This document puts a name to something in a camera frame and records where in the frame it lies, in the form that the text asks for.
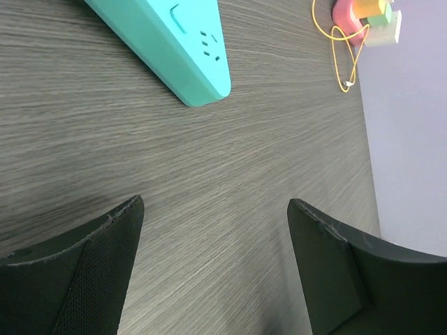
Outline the white charger plug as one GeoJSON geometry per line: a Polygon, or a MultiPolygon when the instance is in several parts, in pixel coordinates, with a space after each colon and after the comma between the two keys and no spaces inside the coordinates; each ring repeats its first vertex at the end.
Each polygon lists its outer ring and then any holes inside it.
{"type": "Polygon", "coordinates": [[[367,47],[376,47],[382,45],[397,44],[400,39],[400,30],[402,25],[402,11],[394,10],[390,24],[371,27],[365,39],[367,47]]]}

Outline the teal triangular power strip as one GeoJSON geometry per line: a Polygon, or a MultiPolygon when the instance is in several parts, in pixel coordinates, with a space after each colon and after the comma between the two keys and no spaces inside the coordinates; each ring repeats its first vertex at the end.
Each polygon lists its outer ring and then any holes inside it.
{"type": "Polygon", "coordinates": [[[189,107],[231,91],[217,1],[95,0],[88,6],[189,107]]]}

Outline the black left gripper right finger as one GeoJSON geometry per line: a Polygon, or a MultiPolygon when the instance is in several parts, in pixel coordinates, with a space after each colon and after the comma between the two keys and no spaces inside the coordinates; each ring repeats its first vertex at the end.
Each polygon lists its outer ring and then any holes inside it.
{"type": "Polygon", "coordinates": [[[446,259],[392,244],[300,199],[288,226],[314,334],[445,334],[446,259]]]}

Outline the pink triangular power strip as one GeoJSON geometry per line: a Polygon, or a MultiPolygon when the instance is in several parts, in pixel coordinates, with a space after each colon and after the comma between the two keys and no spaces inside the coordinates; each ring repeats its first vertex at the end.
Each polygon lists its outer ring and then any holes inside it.
{"type": "Polygon", "coordinates": [[[360,12],[368,1],[354,1],[354,0],[337,0],[332,9],[332,20],[346,36],[350,36],[365,25],[368,25],[364,16],[358,17],[357,12],[360,12]]]}

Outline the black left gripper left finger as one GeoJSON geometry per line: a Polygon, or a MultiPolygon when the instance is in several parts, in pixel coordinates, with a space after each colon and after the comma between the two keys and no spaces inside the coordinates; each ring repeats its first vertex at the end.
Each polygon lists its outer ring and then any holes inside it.
{"type": "Polygon", "coordinates": [[[1,258],[2,334],[116,334],[145,205],[136,195],[1,258]]]}

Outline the yellow charger plug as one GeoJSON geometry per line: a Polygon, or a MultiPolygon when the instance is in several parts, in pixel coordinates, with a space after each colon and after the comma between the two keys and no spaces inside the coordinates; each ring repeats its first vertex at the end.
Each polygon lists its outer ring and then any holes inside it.
{"type": "Polygon", "coordinates": [[[384,14],[386,6],[385,0],[354,0],[353,12],[358,19],[363,19],[384,14]]]}

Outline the green charger plug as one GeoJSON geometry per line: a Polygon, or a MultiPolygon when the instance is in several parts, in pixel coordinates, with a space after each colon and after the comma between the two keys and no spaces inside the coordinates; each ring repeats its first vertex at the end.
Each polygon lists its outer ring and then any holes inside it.
{"type": "Polygon", "coordinates": [[[378,27],[378,26],[390,24],[391,18],[392,18],[392,12],[393,11],[392,11],[391,5],[389,3],[387,3],[384,7],[384,12],[379,15],[367,17],[366,18],[367,23],[371,27],[378,27]]]}

